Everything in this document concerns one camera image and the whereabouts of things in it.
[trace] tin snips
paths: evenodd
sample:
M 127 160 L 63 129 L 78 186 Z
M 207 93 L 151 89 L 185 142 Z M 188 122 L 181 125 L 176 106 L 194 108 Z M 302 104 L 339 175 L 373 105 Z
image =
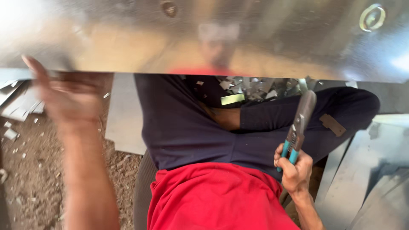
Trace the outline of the tin snips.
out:
M 316 102 L 317 95 L 312 90 L 308 90 L 301 96 L 294 122 L 290 126 L 285 139 L 281 157 L 287 157 L 288 153 L 290 153 L 288 159 L 293 165 L 297 161 L 298 152 L 304 142 L 304 131 L 310 121 Z

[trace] navy blue pants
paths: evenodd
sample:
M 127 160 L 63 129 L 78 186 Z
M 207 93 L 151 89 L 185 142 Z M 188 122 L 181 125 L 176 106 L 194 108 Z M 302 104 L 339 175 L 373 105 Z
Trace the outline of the navy blue pants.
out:
M 240 110 L 242 134 L 222 129 L 200 107 L 177 75 L 135 74 L 144 127 L 142 137 L 158 169 L 200 162 L 228 162 L 259 169 L 278 181 L 274 151 L 284 142 L 300 97 L 262 102 Z M 317 92 L 317 104 L 305 131 L 302 149 L 314 162 L 360 129 L 379 110 L 378 98 L 365 90 L 341 87 Z M 335 118 L 347 131 L 336 137 L 319 118 Z

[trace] blurred hand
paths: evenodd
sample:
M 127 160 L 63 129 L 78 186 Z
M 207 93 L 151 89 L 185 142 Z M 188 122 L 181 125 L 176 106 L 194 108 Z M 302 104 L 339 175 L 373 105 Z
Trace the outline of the blurred hand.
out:
M 274 166 L 283 169 L 283 187 L 293 200 L 310 197 L 308 186 L 312 172 L 312 158 L 300 150 L 297 162 L 293 165 L 287 158 L 281 157 L 283 145 L 283 143 L 280 144 L 274 153 Z
M 36 77 L 35 86 L 57 125 L 98 121 L 101 97 L 92 84 L 92 73 L 62 73 L 65 81 L 50 81 L 46 69 L 36 59 L 22 58 Z

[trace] person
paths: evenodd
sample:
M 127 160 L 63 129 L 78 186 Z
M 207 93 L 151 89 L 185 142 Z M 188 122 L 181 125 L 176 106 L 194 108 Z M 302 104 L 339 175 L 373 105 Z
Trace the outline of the person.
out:
M 96 88 L 84 79 L 49 81 L 38 61 L 23 59 L 65 146 L 67 229 L 119 229 L 97 131 L 101 97 Z M 365 129 L 379 110 L 377 97 L 364 90 L 317 92 L 305 152 L 292 165 L 280 154 L 299 97 L 211 110 L 176 75 L 135 74 L 135 82 L 144 116 L 142 136 L 159 169 L 151 185 L 150 230 L 298 229 L 279 203 L 280 182 L 296 205 L 301 228 L 325 229 L 308 191 L 312 165 Z M 322 126 L 319 117 L 325 113 L 346 129 L 341 137 Z

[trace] red t-shirt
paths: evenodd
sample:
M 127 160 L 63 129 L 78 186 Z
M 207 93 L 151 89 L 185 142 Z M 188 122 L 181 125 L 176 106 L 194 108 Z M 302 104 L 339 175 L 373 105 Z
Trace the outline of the red t-shirt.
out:
M 271 176 L 230 163 L 159 170 L 151 184 L 148 230 L 292 230 L 297 225 Z

